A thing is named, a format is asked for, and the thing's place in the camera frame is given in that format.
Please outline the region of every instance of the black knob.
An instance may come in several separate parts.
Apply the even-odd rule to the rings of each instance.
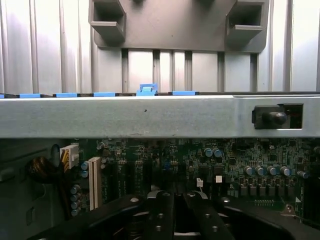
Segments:
[[[273,123],[277,125],[283,125],[287,121],[288,117],[284,112],[264,112],[262,113],[262,121],[266,124]]]

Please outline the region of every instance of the ribbed metal panel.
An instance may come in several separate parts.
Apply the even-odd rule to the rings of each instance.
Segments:
[[[0,92],[316,91],[320,1],[271,0],[259,54],[102,50],[87,0],[0,0]]]

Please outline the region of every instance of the screw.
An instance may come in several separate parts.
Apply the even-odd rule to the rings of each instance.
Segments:
[[[136,202],[139,202],[139,199],[136,198],[136,197],[133,197],[133,198],[130,199],[130,202],[136,203]]]
[[[227,197],[222,197],[221,199],[225,204],[230,203],[230,199]]]
[[[188,195],[189,197],[194,197],[196,194],[193,193],[193,192],[189,192],[187,195]]]

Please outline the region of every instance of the white expansion slot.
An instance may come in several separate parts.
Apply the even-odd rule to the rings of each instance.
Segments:
[[[89,161],[89,195],[90,210],[99,208],[102,201],[101,157],[93,157]]]

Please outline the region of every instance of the white component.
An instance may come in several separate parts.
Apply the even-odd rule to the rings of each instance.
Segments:
[[[222,176],[215,176],[215,183],[221,184],[222,183]]]
[[[89,161],[89,196],[90,210],[99,208],[102,201],[101,157],[95,156]]]
[[[199,177],[196,178],[196,187],[197,188],[203,188],[204,187],[204,181],[201,180],[201,178],[199,178]]]
[[[69,169],[72,169],[74,166],[77,166],[79,164],[79,145],[71,144],[69,146],[60,148],[60,158],[64,151],[69,153],[67,157],[67,161],[69,162]]]

